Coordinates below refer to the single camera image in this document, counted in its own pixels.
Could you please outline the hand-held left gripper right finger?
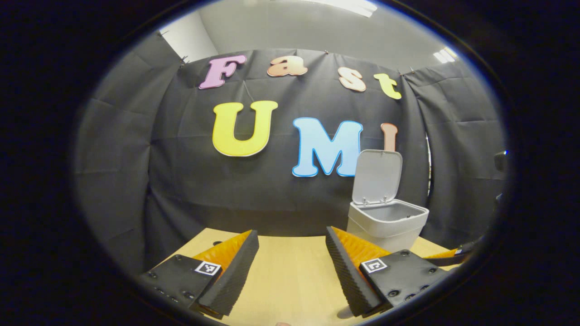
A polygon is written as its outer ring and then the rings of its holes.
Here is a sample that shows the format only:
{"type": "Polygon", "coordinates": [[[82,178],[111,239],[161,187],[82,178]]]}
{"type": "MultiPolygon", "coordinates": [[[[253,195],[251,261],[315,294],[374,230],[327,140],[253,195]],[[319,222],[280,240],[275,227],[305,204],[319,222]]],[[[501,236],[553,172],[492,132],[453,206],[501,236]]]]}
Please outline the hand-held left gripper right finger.
{"type": "Polygon", "coordinates": [[[388,252],[333,226],[326,229],[325,243],[355,317],[402,305],[450,274],[408,249],[388,252]]]}

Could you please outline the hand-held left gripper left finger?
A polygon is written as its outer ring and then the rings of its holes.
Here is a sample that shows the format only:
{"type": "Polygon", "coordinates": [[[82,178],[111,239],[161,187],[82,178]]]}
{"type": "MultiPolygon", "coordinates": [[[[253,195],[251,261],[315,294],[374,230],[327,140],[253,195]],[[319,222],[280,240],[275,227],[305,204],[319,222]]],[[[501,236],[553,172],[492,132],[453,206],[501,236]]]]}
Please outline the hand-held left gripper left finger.
{"type": "Polygon", "coordinates": [[[258,249],[258,232],[248,230],[195,256],[174,254],[139,280],[183,309],[222,319],[238,301],[258,249]]]}

